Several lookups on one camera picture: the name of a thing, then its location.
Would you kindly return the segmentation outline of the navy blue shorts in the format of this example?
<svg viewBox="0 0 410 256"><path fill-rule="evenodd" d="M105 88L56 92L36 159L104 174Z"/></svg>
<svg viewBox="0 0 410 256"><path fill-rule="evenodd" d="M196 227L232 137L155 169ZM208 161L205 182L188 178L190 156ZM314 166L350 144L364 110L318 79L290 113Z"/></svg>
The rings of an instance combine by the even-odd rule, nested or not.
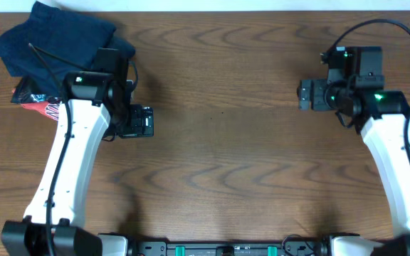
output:
<svg viewBox="0 0 410 256"><path fill-rule="evenodd" d="M41 94L57 97L57 85L29 46L90 68L97 50L110 42L115 30L108 21L37 1L24 23L0 36L0 58L12 76L28 76Z"/></svg>

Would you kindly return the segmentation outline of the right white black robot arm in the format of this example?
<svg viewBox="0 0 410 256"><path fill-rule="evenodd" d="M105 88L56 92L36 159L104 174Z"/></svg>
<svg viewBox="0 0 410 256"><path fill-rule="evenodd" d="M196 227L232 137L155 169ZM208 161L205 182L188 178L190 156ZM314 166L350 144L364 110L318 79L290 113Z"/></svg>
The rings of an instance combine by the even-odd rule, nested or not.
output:
<svg viewBox="0 0 410 256"><path fill-rule="evenodd" d="M356 129L377 166L394 233L385 242L330 235L316 247L317 254L410 255L410 117L403 93L351 80L301 80L297 95L301 110L333 110L338 117L351 117L347 126Z"/></svg>

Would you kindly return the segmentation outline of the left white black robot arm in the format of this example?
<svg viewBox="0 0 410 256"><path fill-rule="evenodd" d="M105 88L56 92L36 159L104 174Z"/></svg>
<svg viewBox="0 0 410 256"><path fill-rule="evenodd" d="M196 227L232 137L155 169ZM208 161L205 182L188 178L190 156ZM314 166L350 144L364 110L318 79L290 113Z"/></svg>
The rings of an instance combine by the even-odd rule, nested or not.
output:
<svg viewBox="0 0 410 256"><path fill-rule="evenodd" d="M125 235L85 230L85 202L98 147L154 134L153 110L131 104L136 80L74 71L65 76L58 126L45 171L20 221L8 220L1 242L10 255L136 255Z"/></svg>

